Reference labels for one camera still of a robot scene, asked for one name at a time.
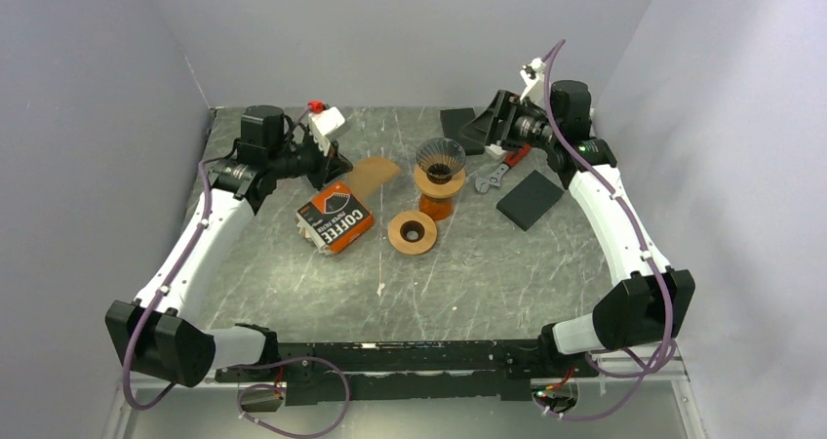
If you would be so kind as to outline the orange coffee filter box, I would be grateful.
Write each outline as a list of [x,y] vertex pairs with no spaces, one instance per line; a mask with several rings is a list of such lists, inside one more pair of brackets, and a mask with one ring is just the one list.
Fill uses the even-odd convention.
[[338,180],[296,211],[299,234],[323,255],[335,255],[374,225],[373,213]]

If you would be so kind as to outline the clear glass dripper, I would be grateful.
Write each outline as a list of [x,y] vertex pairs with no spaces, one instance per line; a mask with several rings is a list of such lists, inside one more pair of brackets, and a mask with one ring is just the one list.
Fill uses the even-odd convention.
[[433,138],[422,143],[415,155],[417,166],[436,184],[450,181],[463,168],[466,152],[456,140]]

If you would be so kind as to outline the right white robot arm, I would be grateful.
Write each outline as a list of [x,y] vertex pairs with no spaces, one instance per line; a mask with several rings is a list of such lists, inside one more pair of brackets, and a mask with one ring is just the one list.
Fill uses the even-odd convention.
[[550,376],[570,368],[575,354],[656,341],[669,344],[682,327],[695,290],[691,273],[674,268],[641,223],[613,152],[592,133],[590,104],[588,87],[580,81],[552,83],[543,106],[499,90],[461,129],[484,145],[508,151],[528,145],[544,151],[604,252],[610,291],[590,312],[543,330],[549,341],[538,348],[537,362]]

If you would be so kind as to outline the brown paper coffee filter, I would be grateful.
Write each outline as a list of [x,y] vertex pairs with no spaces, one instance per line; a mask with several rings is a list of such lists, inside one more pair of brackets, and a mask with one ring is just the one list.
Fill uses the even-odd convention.
[[374,192],[400,172],[400,167],[387,158],[368,157],[353,165],[344,182],[352,195],[366,204]]

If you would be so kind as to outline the orange glass carafe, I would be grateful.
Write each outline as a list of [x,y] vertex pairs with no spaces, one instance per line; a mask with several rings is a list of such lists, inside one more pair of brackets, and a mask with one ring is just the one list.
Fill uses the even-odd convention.
[[453,197],[435,198],[421,194],[418,207],[434,221],[445,220],[453,213]]

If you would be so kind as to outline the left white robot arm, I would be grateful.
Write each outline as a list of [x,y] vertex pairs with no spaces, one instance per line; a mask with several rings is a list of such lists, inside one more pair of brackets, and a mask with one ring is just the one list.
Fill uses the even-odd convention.
[[105,325],[123,379],[139,373],[192,387],[214,370],[242,366],[257,380],[280,367],[275,332],[253,324],[205,331],[199,314],[218,267],[281,180],[305,178],[315,189],[351,171],[338,150],[346,121],[312,101],[296,119],[253,105],[240,119],[229,153],[199,165],[202,193],[174,248],[130,301],[116,300]]

